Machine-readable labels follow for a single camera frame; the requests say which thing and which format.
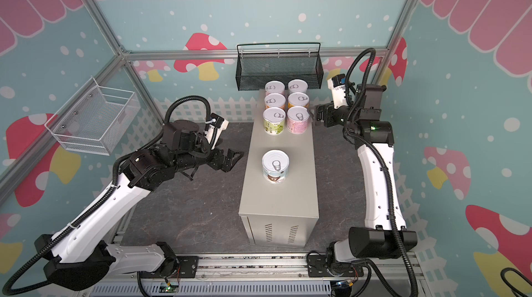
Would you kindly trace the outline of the pink front can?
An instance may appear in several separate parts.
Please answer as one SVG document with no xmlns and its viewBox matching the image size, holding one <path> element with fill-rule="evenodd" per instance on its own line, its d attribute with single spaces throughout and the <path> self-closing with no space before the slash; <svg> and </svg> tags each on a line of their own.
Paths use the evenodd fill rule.
<svg viewBox="0 0 532 297">
<path fill-rule="evenodd" d="M 286 126 L 292 134 L 303 134 L 308 128 L 310 114 L 305 107 L 294 106 L 287 111 Z"/>
</svg>

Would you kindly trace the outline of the yellow label can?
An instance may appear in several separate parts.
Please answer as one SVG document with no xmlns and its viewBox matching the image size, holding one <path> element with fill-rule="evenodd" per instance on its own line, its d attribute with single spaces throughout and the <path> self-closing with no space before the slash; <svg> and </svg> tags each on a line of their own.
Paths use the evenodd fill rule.
<svg viewBox="0 0 532 297">
<path fill-rule="evenodd" d="M 288 96 L 288 108 L 292 107 L 305 107 L 306 109 L 310 106 L 310 98 L 306 93 L 294 92 Z"/>
</svg>

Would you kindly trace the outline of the blue label can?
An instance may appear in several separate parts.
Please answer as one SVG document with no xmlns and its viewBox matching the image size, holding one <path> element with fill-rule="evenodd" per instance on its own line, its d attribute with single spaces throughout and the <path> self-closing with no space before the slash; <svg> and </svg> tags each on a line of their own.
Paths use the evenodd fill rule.
<svg viewBox="0 0 532 297">
<path fill-rule="evenodd" d="M 293 93 L 306 93 L 308 90 L 308 84 L 301 79 L 294 79 L 288 83 L 289 94 Z"/>
</svg>

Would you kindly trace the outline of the green label can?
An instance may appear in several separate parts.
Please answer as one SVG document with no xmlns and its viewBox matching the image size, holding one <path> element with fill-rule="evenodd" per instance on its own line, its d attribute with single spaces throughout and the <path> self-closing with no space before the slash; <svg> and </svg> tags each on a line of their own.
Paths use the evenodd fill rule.
<svg viewBox="0 0 532 297">
<path fill-rule="evenodd" d="M 263 112 L 263 127 L 269 135 L 280 135 L 285 129 L 285 111 L 278 107 L 267 108 Z"/>
</svg>

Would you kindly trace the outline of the pink label can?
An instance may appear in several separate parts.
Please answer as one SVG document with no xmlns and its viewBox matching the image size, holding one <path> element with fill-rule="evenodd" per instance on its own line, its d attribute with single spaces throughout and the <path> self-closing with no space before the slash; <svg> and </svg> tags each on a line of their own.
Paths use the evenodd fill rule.
<svg viewBox="0 0 532 297">
<path fill-rule="evenodd" d="M 271 94 L 281 94 L 285 95 L 285 85 L 280 81 L 270 81 L 265 84 L 265 95 L 269 96 Z"/>
</svg>

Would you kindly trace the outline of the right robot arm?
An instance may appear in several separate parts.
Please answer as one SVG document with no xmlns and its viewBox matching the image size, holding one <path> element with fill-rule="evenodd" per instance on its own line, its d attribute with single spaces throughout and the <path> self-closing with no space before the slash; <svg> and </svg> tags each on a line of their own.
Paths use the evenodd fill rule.
<svg viewBox="0 0 532 297">
<path fill-rule="evenodd" d="M 410 284 L 410 296 L 418 296 L 414 266 L 408 256 L 418 242 L 407 228 L 393 179 L 394 138 L 390 122 L 381 120 L 384 85 L 368 83 L 376 50 L 363 50 L 347 73 L 329 79 L 333 100 L 314 109 L 314 119 L 325 127 L 341 126 L 342 136 L 356 149 L 362 164 L 366 195 L 363 227 L 352 227 L 346 240 L 331 242 L 325 254 L 306 254 L 311 278 L 333 278 L 331 296 L 361 296 L 376 276 L 391 296 L 397 291 L 375 260 L 401 259 Z"/>
</svg>

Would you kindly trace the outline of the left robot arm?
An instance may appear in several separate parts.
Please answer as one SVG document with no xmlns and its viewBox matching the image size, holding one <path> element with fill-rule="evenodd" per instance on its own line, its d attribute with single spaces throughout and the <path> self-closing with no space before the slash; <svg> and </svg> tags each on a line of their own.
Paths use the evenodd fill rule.
<svg viewBox="0 0 532 297">
<path fill-rule="evenodd" d="M 168 278 L 179 273 L 180 261 L 165 242 L 122 248 L 110 246 L 103 238 L 126 213 L 177 173 L 197 172 L 202 165 L 231 171 L 243 153 L 217 146 L 228 124 L 212 112 L 202 96 L 174 101 L 159 134 L 115 161 L 112 180 L 102 193 L 62 230 L 37 238 L 36 255 L 6 281 L 3 295 L 15 296 L 49 285 L 82 291 L 109 274 L 147 272 Z"/>
</svg>

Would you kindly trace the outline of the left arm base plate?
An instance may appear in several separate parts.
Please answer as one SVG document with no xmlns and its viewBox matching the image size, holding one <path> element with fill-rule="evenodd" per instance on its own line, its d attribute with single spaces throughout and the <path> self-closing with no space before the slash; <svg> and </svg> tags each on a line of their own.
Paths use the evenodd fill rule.
<svg viewBox="0 0 532 297">
<path fill-rule="evenodd" d="M 194 255 L 179 255 L 177 260 L 179 265 L 175 268 L 175 271 L 170 276 L 162 276 L 160 273 L 142 272 L 142 279 L 185 279 L 195 278 L 198 270 L 199 257 Z"/>
</svg>

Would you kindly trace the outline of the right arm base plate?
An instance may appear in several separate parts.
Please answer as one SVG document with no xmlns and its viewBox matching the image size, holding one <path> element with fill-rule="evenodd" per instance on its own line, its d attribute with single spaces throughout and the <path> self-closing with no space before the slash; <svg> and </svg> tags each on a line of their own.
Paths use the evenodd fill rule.
<svg viewBox="0 0 532 297">
<path fill-rule="evenodd" d="M 311 278 L 361 278 L 365 276 L 362 267 L 356 267 L 349 263 L 329 263 L 326 255 L 321 255 L 316 252 L 307 254 L 306 264 L 308 276 Z"/>
</svg>

